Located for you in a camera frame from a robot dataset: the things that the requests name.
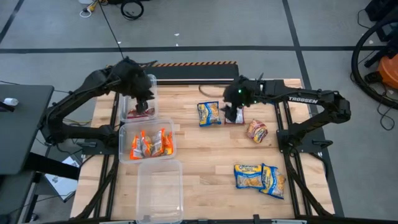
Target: wooden tabletop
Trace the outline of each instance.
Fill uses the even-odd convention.
[[[299,79],[286,79],[285,84],[301,87]],[[222,95],[223,89],[204,87],[205,92]],[[208,98],[197,85],[158,86],[159,117],[171,118],[175,124],[177,155],[183,166],[183,218],[250,219],[293,218],[289,185],[285,183],[284,200],[260,194],[255,189],[237,189],[233,175],[234,164],[265,163],[276,166],[286,175],[283,155],[278,150],[277,121],[273,105],[252,105],[244,109],[246,125],[213,125],[200,128],[197,103],[220,102]],[[93,115],[94,127],[109,124],[114,95],[98,97]],[[306,104],[289,103],[293,122],[309,118]],[[248,123],[258,119],[266,124],[269,134],[260,144],[246,137]],[[103,156],[89,160],[80,172],[71,217],[78,215],[98,188]],[[307,187],[323,207],[333,213],[333,205],[321,161],[301,153]],[[119,164],[114,195],[112,220],[133,220],[136,214],[137,164]],[[304,212],[300,189],[296,186],[300,211]],[[104,215],[108,192],[104,193],[101,215]]]

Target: plastic storage bin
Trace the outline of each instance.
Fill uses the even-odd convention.
[[[136,122],[136,121],[145,121],[154,119],[157,117],[157,113],[159,111],[157,107],[157,87],[156,87],[156,77],[154,75],[148,75],[150,78],[150,82],[152,83],[152,87],[150,91],[154,93],[155,99],[148,100],[148,108],[155,109],[154,114],[149,116],[141,116],[136,118],[129,117],[129,111],[136,109],[137,100],[134,98],[132,99],[130,96],[122,96],[120,95],[119,100],[119,108],[120,108],[120,120],[124,123]]]
[[[166,160],[140,164],[136,221],[140,224],[178,224],[182,220],[181,163],[176,160]]]
[[[159,157],[149,157],[137,160],[130,160],[130,151],[131,151],[131,143],[134,140],[134,137],[137,135],[141,137],[141,131],[144,130],[146,136],[154,136],[156,132],[160,131],[162,128],[165,128],[165,132],[168,134],[172,132],[173,136],[173,154],[168,156],[159,156]],[[160,159],[170,159],[173,158],[175,153],[177,152],[177,145],[174,134],[174,124],[171,119],[155,119],[149,121],[140,121],[134,123],[126,123],[120,127],[119,130],[119,160],[125,164],[138,163],[138,162],[147,162],[147,161],[158,161]]]

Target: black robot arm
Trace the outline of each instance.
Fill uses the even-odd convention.
[[[45,141],[58,144],[69,138],[98,139],[108,147],[118,146],[118,133],[110,125],[99,128],[70,126],[63,123],[64,117],[75,111],[93,97],[110,91],[137,99],[137,112],[147,109],[147,100],[153,99],[149,90],[151,82],[142,68],[126,57],[115,66],[96,70],[89,74],[81,87],[71,91],[67,97],[47,108],[40,130]]]
[[[231,121],[236,119],[236,108],[250,106],[255,103],[280,103],[281,101],[294,101],[320,105],[324,110],[310,119],[289,127],[289,134],[284,142],[297,146],[305,134],[320,128],[328,123],[344,123],[351,117],[349,101],[344,99],[337,91],[330,90],[305,90],[285,86],[283,80],[250,80],[240,76],[227,86],[224,91],[224,101],[232,106],[222,110]]]

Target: gray floor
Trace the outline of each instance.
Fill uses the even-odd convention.
[[[0,2],[0,30],[17,2]],[[300,45],[354,46],[366,32],[357,25],[356,14],[368,2],[288,0]],[[104,7],[122,47],[293,46],[282,0],[151,0],[144,2],[144,6],[143,17],[133,22],[124,20],[116,6]],[[0,42],[0,50],[116,47],[100,9],[97,7],[90,18],[84,19],[78,15],[82,8],[77,0],[25,0]],[[372,25],[365,13],[361,13],[360,21]],[[375,36],[369,40],[367,45],[380,45]],[[395,191],[398,128],[383,130],[376,112],[378,103],[350,82],[351,54],[303,52],[312,87],[339,90],[351,102],[353,116],[349,122],[324,128],[326,138],[335,142],[329,150],[341,203],[347,217],[398,220],[394,209],[398,207]],[[126,52],[125,55],[140,62],[161,63],[235,60],[241,74],[248,77],[255,78],[264,72],[264,78],[302,78],[293,50]],[[119,59],[118,53],[0,54],[0,80],[72,90],[93,70]],[[52,100],[63,96],[55,93]],[[94,106],[95,101],[91,100],[70,118],[88,120]],[[397,111],[389,115],[398,118]],[[76,149],[70,142],[62,147]],[[45,148],[37,142],[32,150],[45,153]],[[54,150],[50,155],[65,157]],[[35,213],[40,215],[39,222],[66,220],[72,200],[62,203],[55,198],[38,203]]]

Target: orange snack bag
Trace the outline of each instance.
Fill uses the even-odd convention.
[[[150,157],[151,152],[150,149],[152,147],[152,141],[150,140],[150,137],[145,136],[145,131],[141,131],[141,147],[142,147],[142,153],[144,154],[144,157]]]
[[[131,143],[131,151],[130,151],[130,159],[142,159],[144,156],[142,155],[141,150],[141,141],[138,136],[134,137]]]
[[[152,138],[152,157],[157,157],[161,156],[164,152],[164,147],[162,143],[162,133],[164,132],[164,129],[161,131],[158,131],[156,135]]]
[[[167,137],[165,137],[164,141],[164,155],[171,155],[174,152],[174,146],[173,146],[173,136],[172,132],[169,133]]]

